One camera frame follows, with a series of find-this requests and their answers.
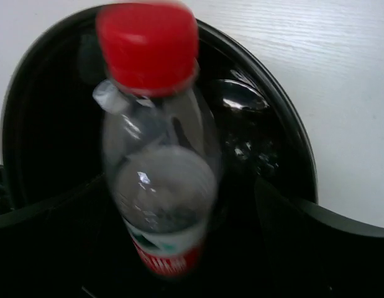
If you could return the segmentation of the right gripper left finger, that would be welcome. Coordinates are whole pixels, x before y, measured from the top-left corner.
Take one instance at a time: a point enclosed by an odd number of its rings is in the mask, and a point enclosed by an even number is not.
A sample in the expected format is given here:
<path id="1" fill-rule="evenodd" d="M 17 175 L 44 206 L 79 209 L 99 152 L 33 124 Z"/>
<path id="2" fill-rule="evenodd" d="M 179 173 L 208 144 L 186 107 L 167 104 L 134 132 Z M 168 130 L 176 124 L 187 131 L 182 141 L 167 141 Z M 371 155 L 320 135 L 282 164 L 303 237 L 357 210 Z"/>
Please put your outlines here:
<path id="1" fill-rule="evenodd" d="M 0 214 L 0 297 L 127 297 L 148 281 L 102 177 Z"/>

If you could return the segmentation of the clear bottle red label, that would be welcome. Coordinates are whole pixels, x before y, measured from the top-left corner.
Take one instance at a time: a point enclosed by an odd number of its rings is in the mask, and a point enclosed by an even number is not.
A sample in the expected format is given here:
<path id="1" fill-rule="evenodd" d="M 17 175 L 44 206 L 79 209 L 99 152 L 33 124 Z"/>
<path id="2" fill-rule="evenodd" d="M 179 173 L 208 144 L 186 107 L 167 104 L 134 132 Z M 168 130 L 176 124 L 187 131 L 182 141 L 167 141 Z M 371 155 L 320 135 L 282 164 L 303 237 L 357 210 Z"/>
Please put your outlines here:
<path id="1" fill-rule="evenodd" d="M 109 190 L 146 267 L 184 276 L 201 256 L 221 173 L 214 117 L 196 89 L 197 21 L 177 2 L 119 3 L 99 11 L 96 33 Z"/>

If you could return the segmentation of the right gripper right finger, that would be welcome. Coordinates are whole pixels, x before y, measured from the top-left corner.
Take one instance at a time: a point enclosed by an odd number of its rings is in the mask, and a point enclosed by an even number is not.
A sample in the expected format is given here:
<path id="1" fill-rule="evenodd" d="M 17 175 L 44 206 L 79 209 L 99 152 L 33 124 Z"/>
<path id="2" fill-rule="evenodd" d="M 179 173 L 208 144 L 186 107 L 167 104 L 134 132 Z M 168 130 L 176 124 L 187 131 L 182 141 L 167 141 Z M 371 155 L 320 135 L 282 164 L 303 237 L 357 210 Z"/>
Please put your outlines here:
<path id="1" fill-rule="evenodd" d="M 226 177 L 200 297 L 384 297 L 384 228 L 316 204 L 311 179 Z"/>

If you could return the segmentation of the clear plastic bottle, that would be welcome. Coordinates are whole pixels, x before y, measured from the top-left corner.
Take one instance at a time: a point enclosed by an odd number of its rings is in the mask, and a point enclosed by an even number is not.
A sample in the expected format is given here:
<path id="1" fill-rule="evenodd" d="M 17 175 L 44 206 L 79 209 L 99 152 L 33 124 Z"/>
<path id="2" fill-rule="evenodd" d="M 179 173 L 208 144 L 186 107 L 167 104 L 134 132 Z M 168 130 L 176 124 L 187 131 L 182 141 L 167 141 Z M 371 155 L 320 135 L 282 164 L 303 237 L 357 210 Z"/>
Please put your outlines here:
<path id="1" fill-rule="evenodd" d="M 263 93 L 230 78 L 212 79 L 204 90 L 218 126 L 226 168 L 265 178 L 277 176 L 282 141 Z"/>

